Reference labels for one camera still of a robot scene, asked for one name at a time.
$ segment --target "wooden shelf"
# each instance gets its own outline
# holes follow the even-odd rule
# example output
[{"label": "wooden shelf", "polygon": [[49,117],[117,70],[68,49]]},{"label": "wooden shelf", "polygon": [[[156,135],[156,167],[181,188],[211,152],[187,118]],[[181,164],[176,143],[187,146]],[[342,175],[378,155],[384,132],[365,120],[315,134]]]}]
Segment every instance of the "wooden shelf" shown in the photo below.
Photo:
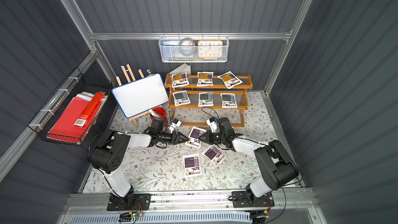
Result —
[{"label": "wooden shelf", "polygon": [[[243,110],[248,109],[248,101],[247,101],[247,90],[253,88],[253,83],[251,82],[251,76],[250,75],[245,75],[245,76],[237,76],[239,79],[241,79],[242,84],[236,85],[233,87],[231,90],[227,89],[224,82],[217,78],[217,76],[213,76],[213,85],[214,86],[205,86],[205,87],[198,87],[196,85],[197,83],[197,75],[188,75],[188,81],[189,84],[183,87],[172,87],[172,78],[170,74],[167,74],[166,80],[164,83],[165,87],[168,87],[170,89],[170,95],[169,95],[169,102],[168,102],[168,107],[172,108],[174,110],[174,113],[176,112],[176,108],[202,108],[198,106],[199,102],[199,93],[201,92],[208,92],[208,93],[213,93],[213,104],[212,108],[214,109],[227,109],[227,108],[222,108],[222,98],[220,93],[234,93],[235,94],[235,100],[236,104],[238,105],[237,108],[230,108],[231,110],[238,109],[240,112],[240,119],[241,123],[240,124],[231,124],[233,127],[244,127],[245,122],[244,122],[244,116],[243,116]],[[188,91],[188,97],[191,103],[189,105],[182,105],[176,107],[174,104],[174,98],[172,93],[174,92],[179,92],[183,91],[184,88],[195,88],[198,89],[196,91]],[[225,91],[213,91],[212,89],[226,89]],[[189,122],[183,122],[181,125],[185,126],[197,126],[197,127],[205,127],[207,126],[206,123],[189,123]]]},{"label": "wooden shelf", "polygon": [[[198,82],[198,77],[197,75],[187,75],[189,84],[183,87],[177,87],[179,88],[207,88],[207,89],[227,89],[224,82],[222,79],[217,78],[217,75],[213,76],[213,86],[205,86],[205,87],[198,87],[197,82]],[[253,88],[253,83],[251,82],[251,76],[246,75],[246,76],[237,76],[241,81],[242,84],[236,85],[235,87],[232,88],[232,90],[237,90],[237,89],[252,89]],[[170,74],[167,74],[166,80],[164,82],[164,86],[171,88],[172,87],[172,77]]]},{"label": "wooden shelf", "polygon": [[[237,108],[231,108],[231,109],[242,109],[246,110],[247,105],[246,105],[246,99],[244,96],[244,92],[232,92],[232,91],[209,91],[209,90],[204,90],[204,92],[207,93],[213,93],[213,104],[212,108],[214,109],[221,109],[222,108],[222,98],[220,93],[234,93],[235,94],[235,100],[236,104],[238,105]],[[198,107],[199,103],[199,93],[202,93],[202,91],[187,91],[189,100],[191,103],[189,105],[182,105],[178,106],[177,108],[202,108]],[[174,98],[173,96],[169,97],[169,108],[176,108],[174,105]]]}]

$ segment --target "white wire basket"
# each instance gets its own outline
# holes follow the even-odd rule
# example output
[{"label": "white wire basket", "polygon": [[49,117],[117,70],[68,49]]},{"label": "white wire basket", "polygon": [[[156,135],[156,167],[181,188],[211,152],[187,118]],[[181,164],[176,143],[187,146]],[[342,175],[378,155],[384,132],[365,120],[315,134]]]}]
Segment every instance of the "white wire basket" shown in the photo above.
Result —
[{"label": "white wire basket", "polygon": [[[162,41],[172,41],[174,45],[162,45]],[[162,62],[226,62],[228,57],[229,39],[214,38],[195,40],[194,46],[176,46],[179,40],[159,38]]]}]

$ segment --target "whiteboard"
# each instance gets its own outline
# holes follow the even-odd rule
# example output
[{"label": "whiteboard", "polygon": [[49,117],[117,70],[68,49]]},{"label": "whiteboard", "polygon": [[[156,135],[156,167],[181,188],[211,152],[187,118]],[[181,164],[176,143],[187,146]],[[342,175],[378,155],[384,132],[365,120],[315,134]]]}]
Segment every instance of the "whiteboard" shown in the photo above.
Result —
[{"label": "whiteboard", "polygon": [[126,118],[131,118],[169,101],[160,74],[138,79],[112,89]]}]

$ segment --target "wall clock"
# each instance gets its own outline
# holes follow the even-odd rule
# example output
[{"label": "wall clock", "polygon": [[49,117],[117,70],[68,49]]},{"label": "wall clock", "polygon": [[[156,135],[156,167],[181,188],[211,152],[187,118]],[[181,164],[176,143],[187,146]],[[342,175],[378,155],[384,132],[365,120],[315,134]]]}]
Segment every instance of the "wall clock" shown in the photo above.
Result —
[{"label": "wall clock", "polygon": [[198,57],[205,60],[215,60],[222,57],[221,40],[200,40],[198,41]]}]

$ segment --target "wire mesh basket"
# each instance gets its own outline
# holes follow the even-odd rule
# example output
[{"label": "wire mesh basket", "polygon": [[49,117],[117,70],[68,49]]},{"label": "wire mesh basket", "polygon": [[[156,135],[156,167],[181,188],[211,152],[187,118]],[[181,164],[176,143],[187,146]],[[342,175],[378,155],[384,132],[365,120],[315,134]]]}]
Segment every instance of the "wire mesh basket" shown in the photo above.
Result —
[{"label": "wire mesh basket", "polygon": [[[34,126],[29,125],[29,127],[35,131],[37,136],[39,136],[43,141],[83,146],[84,140],[90,140],[94,138],[98,133],[103,132],[107,128],[108,122],[112,117],[113,111],[117,104],[116,100],[113,98],[113,95],[110,93],[111,89],[112,83],[109,80],[104,80],[99,77],[86,74],[80,74],[76,80],[74,80],[62,93],[62,96],[43,117],[43,119],[40,121],[40,124]],[[106,101],[103,103],[102,108],[97,113],[97,116],[87,127],[86,131],[80,137],[48,134],[51,128],[61,117],[72,98],[75,97],[76,94],[83,91],[89,93],[103,91],[108,96]]]},{"label": "wire mesh basket", "polygon": [[193,46],[179,46],[180,40],[159,38],[162,62],[226,62],[228,57],[229,39],[222,40],[218,36],[207,40],[193,40]]}]

